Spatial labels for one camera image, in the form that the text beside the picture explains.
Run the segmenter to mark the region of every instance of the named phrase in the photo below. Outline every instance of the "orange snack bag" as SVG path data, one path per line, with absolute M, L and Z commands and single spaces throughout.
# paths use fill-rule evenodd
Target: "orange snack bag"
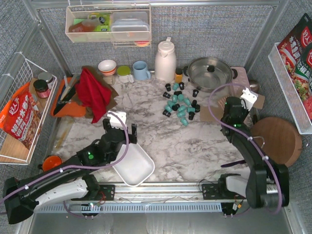
M 40 123 L 40 113 L 28 90 L 29 82 L 20 87 L 0 113 L 0 128 L 30 149 Z

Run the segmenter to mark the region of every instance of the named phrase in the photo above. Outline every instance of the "white thermos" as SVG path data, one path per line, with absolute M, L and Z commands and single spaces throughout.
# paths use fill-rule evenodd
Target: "white thermos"
M 167 38 L 158 44 L 158 52 L 155 58 L 155 77 L 170 83 L 176 75 L 175 45 Z

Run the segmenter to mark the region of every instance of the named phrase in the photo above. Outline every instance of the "blue mug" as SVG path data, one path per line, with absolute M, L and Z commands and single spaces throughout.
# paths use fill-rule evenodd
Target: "blue mug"
M 151 73 L 148 71 L 147 64 L 144 61 L 136 61 L 133 64 L 133 74 L 137 80 L 146 80 L 151 78 Z

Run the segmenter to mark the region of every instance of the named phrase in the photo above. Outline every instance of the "cooking pot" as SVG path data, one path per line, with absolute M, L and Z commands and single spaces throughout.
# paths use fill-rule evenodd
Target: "cooking pot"
M 237 77 L 237 70 L 212 57 L 198 58 L 183 70 L 184 74 L 190 77 L 192 85 L 206 93 L 211 93 L 220 85 L 230 83 Z

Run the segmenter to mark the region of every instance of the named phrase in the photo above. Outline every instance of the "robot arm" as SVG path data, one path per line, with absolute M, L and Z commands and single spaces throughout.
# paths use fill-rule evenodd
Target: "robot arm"
M 61 165 L 31 178 L 17 180 L 9 178 L 4 183 L 3 197 L 12 191 L 27 186 L 30 182 L 38 179 L 52 171 L 62 171 L 68 165 L 77 166 L 105 166 L 116 160 L 121 146 L 126 143 L 126 136 L 123 129 L 113 128 L 109 119 L 103 120 L 103 127 L 106 131 L 101 139 L 92 142 L 91 145 L 78 151 Z M 130 143 L 137 143 L 137 126 L 132 125 L 132 134 L 128 134 Z M 43 179 L 42 181 L 29 186 L 5 200 L 5 208 L 9 224 L 16 224 L 29 218 L 35 208 L 42 207 L 66 199 L 95 197 L 99 192 L 99 185 L 93 175 L 94 170 L 71 168 L 61 173 Z
M 240 98 L 228 97 L 221 121 L 251 136 L 248 127 L 243 122 L 247 114 L 248 110 L 242 106 Z M 219 179 L 221 184 L 226 185 L 228 191 L 244 196 L 252 208 L 277 206 L 276 185 L 268 182 L 268 180 L 273 180 L 273 175 L 256 148 L 243 135 L 232 129 L 222 126 L 222 133 L 240 151 L 250 168 L 250 174 L 248 179 L 239 175 L 221 176 Z M 276 164 L 270 159 L 269 162 L 273 166 L 281 187 L 282 206 L 287 206 L 289 203 L 288 169 L 285 165 Z

